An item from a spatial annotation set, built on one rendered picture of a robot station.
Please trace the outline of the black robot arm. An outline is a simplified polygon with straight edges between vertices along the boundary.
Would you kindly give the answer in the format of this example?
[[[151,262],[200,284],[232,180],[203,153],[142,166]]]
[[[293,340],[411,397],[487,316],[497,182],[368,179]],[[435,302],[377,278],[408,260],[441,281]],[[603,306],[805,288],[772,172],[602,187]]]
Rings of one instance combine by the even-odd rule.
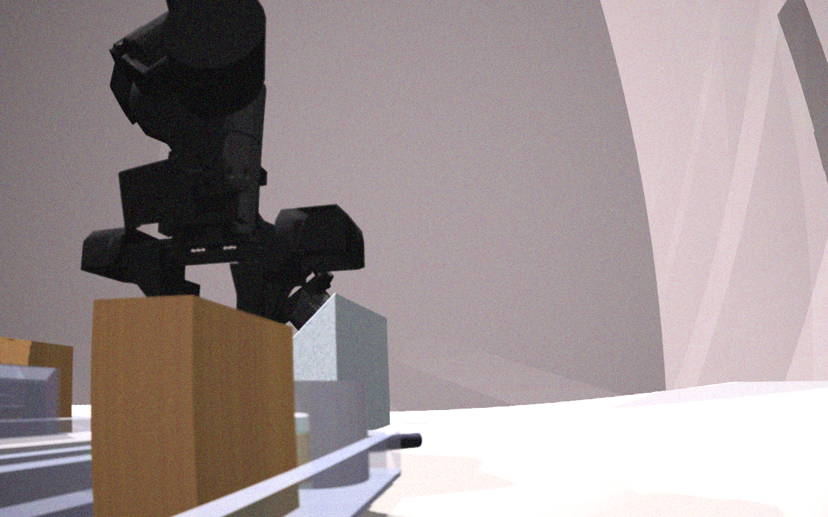
[[[124,226],[159,223],[175,236],[175,220],[219,213],[248,223],[248,160],[236,132],[262,147],[265,123],[266,15],[259,0],[165,0],[168,11],[109,49],[111,90],[129,122],[146,136],[180,149],[199,131],[196,154],[118,173]],[[236,131],[236,132],[234,132]],[[275,322],[298,331],[331,298],[334,275],[302,256],[311,278],[284,303]]]

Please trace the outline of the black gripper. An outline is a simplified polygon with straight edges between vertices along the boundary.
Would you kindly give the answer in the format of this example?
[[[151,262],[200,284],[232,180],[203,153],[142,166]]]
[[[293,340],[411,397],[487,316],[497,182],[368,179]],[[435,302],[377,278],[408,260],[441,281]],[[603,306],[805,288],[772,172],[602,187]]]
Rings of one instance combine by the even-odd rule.
[[[222,210],[175,220],[175,236],[167,239],[125,227],[93,231],[83,240],[82,271],[138,285],[146,297],[199,297],[200,284],[186,279],[186,266],[231,263],[236,309],[275,322],[290,292],[307,284],[302,256],[318,272],[365,268],[363,233],[338,204],[280,209],[275,227],[259,225],[260,187],[267,185],[262,147],[236,133],[251,181],[248,223],[224,220]],[[240,248],[223,250],[229,246]]]

